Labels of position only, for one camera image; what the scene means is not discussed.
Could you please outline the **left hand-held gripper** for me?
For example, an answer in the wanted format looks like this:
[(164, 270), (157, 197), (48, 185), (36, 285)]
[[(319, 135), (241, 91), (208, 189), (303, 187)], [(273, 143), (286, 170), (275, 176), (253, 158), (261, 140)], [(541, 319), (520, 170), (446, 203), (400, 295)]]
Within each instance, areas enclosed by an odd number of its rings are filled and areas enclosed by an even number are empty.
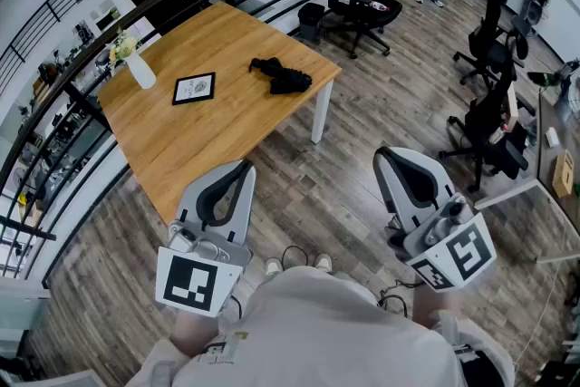
[[(206, 317), (223, 310), (252, 258), (247, 247), (236, 243), (246, 241), (255, 183), (253, 163), (237, 160), (215, 167), (186, 187), (179, 220), (169, 224), (169, 244), (159, 248), (157, 302)], [(233, 184), (227, 214), (218, 219), (214, 208)], [(227, 240), (190, 223), (194, 221), (228, 227)]]

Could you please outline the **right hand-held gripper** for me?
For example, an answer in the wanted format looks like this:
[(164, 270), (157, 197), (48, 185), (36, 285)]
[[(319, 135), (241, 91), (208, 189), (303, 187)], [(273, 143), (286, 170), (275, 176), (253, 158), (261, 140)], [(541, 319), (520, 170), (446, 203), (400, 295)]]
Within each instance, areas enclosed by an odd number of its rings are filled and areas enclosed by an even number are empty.
[[(400, 223), (389, 246), (434, 292), (465, 287), (496, 260), (483, 216), (455, 193), (435, 159), (416, 150), (380, 147), (373, 169), (387, 209)], [(420, 222), (417, 214), (429, 207), (436, 210)]]

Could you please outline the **black umbrella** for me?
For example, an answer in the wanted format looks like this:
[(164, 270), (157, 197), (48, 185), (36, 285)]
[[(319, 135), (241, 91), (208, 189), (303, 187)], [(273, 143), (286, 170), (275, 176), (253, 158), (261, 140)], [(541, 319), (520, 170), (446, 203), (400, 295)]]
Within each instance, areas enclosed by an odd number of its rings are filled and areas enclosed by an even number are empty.
[(306, 92), (312, 85), (312, 77), (299, 70), (286, 68), (276, 57), (269, 59), (253, 58), (248, 70), (254, 68), (271, 78), (270, 93), (272, 95)]

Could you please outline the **person's left forearm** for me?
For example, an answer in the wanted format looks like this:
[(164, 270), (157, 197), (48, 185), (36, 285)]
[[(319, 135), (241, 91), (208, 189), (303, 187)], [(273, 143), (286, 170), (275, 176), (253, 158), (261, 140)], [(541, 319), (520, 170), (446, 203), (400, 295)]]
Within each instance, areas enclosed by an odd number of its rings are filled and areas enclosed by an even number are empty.
[(169, 340), (182, 353), (193, 358), (219, 334), (217, 318), (179, 310)]

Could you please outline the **person's right forearm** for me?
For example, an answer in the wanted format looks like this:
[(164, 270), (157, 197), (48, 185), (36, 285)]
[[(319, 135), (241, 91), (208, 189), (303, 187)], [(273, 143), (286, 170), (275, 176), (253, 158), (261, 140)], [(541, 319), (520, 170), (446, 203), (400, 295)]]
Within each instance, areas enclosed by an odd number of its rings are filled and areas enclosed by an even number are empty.
[(438, 321), (439, 311), (448, 311), (461, 318), (461, 304), (459, 292), (436, 293), (428, 285), (417, 286), (413, 291), (412, 321), (431, 328)]

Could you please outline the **wooden table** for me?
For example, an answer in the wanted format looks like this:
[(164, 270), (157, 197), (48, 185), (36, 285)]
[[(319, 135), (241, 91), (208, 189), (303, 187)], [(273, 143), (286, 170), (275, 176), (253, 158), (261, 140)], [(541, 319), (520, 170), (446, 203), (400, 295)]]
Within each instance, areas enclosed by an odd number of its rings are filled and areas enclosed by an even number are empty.
[[(218, 2), (162, 36), (142, 54), (156, 75), (143, 90), (128, 69), (98, 99), (121, 151), (164, 222), (177, 216), (182, 192), (216, 166), (244, 158), (311, 97), (311, 140), (322, 138), (330, 92), (341, 69), (296, 39)], [(272, 95), (248, 70), (253, 58), (278, 58), (312, 77), (304, 93)], [(176, 80), (216, 73), (214, 98), (173, 105)]]

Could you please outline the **glass top desk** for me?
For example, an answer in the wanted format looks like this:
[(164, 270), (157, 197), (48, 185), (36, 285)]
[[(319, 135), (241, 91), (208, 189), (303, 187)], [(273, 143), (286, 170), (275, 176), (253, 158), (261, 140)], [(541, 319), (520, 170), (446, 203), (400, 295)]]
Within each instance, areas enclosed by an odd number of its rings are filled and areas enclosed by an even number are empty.
[[(555, 106), (543, 95), (538, 97), (536, 114), (536, 158), (531, 174), (517, 179), (512, 186), (493, 193), (475, 203), (477, 210), (503, 206), (513, 198), (529, 197), (534, 206), (529, 209), (538, 222), (540, 231), (555, 240), (556, 249), (537, 256), (537, 264), (556, 264), (566, 261), (580, 262), (580, 125), (574, 119), (564, 120)], [(568, 150), (574, 160), (574, 186), (572, 193), (557, 198), (552, 188), (552, 178), (558, 154)]]

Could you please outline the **white vase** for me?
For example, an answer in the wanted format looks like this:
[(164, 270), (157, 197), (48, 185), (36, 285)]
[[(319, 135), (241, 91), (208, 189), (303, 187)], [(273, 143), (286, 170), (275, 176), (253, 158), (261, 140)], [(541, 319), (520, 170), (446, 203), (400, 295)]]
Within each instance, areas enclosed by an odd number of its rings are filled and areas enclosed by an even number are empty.
[(125, 58), (125, 63), (128, 65), (133, 78), (143, 90), (148, 90), (155, 84), (155, 73), (136, 51)]

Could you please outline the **cardboard box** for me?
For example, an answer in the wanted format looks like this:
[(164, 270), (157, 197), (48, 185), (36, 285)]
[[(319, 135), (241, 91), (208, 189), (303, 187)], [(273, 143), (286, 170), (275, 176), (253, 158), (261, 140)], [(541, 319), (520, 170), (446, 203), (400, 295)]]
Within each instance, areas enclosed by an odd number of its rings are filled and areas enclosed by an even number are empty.
[(572, 193), (574, 186), (574, 160), (568, 150), (556, 157), (552, 188), (557, 198), (564, 198)]

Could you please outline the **person's white shirt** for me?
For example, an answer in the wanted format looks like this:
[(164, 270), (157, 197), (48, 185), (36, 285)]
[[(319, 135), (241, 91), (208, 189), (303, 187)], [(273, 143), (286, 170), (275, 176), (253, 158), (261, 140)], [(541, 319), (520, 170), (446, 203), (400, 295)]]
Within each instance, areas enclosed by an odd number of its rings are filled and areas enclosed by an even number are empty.
[(167, 338), (126, 387), (515, 387), (508, 352), (462, 314), (431, 328), (342, 272), (266, 277), (242, 318), (189, 358)]

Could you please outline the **yellow and white flowers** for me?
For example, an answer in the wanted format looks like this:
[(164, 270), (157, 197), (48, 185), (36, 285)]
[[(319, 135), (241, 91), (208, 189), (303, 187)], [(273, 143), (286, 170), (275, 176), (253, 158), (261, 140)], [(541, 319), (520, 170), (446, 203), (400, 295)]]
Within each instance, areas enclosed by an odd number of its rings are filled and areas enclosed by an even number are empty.
[(118, 29), (109, 48), (109, 68), (113, 70), (117, 63), (123, 62), (137, 50), (139, 40), (125, 30)]

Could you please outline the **black trash bin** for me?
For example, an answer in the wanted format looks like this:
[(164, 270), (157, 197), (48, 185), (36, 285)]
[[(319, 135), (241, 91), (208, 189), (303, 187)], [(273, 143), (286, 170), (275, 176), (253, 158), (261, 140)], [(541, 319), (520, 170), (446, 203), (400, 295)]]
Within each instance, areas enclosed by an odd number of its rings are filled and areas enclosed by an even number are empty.
[(298, 11), (300, 35), (305, 40), (313, 42), (317, 38), (323, 16), (323, 5), (307, 3), (300, 8)]

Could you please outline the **black picture frame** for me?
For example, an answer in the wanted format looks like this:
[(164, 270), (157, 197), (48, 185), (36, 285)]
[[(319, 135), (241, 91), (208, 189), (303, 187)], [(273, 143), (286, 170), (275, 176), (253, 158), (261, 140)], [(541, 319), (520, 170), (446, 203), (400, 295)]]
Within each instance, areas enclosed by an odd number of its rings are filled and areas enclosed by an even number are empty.
[(172, 104), (180, 105), (213, 99), (215, 79), (215, 72), (177, 79)]

